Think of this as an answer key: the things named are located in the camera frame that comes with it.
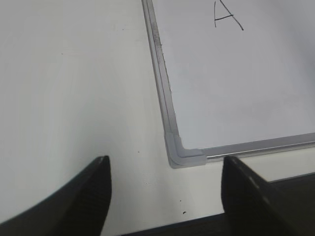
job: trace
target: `plastic corner piece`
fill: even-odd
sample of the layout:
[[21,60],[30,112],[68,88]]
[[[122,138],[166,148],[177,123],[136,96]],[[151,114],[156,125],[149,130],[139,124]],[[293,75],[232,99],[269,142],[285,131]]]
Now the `plastic corner piece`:
[[207,163],[207,157],[198,149],[185,149],[182,139],[173,133],[165,133],[167,154],[172,168],[200,166]]

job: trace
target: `white table surface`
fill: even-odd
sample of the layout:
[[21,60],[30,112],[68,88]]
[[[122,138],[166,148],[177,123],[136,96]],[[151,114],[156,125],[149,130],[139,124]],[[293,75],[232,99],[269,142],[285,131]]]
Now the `white table surface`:
[[[173,170],[140,0],[0,2],[0,222],[109,155],[103,236],[221,213],[221,162]],[[315,149],[245,158],[267,180]]]

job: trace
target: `black marker writing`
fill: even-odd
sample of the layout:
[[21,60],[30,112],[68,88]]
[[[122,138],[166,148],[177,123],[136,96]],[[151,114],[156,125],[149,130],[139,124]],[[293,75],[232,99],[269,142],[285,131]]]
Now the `black marker writing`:
[[235,20],[235,22],[240,26],[240,28],[241,28],[242,30],[244,30],[244,28],[242,27],[241,23],[239,23],[238,20],[234,17],[234,15],[230,12],[230,10],[227,9],[227,7],[226,7],[225,4],[222,2],[222,0],[220,0],[220,2],[221,2],[221,4],[222,4],[222,6],[227,10],[227,12],[229,13],[229,15],[224,16],[224,17],[221,17],[221,18],[216,18],[216,4],[217,4],[217,1],[215,1],[215,27],[217,27],[217,21],[223,20],[223,19],[228,18],[228,17],[232,17],[232,18]]

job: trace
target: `whiteboard frame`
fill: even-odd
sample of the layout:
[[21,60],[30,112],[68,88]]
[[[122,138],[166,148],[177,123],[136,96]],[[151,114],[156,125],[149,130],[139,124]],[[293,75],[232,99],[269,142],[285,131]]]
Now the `whiteboard frame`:
[[157,83],[166,149],[171,167],[205,165],[209,161],[222,160],[227,155],[246,157],[315,147],[315,133],[309,133],[222,147],[184,149],[178,132],[153,2],[152,0],[142,0],[142,4]]

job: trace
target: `whiteboard surface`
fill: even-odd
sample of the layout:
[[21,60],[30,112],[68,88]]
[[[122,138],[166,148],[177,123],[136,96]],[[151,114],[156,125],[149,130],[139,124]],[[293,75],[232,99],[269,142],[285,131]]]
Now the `whiteboard surface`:
[[184,147],[315,132],[315,3],[214,2],[153,1]]

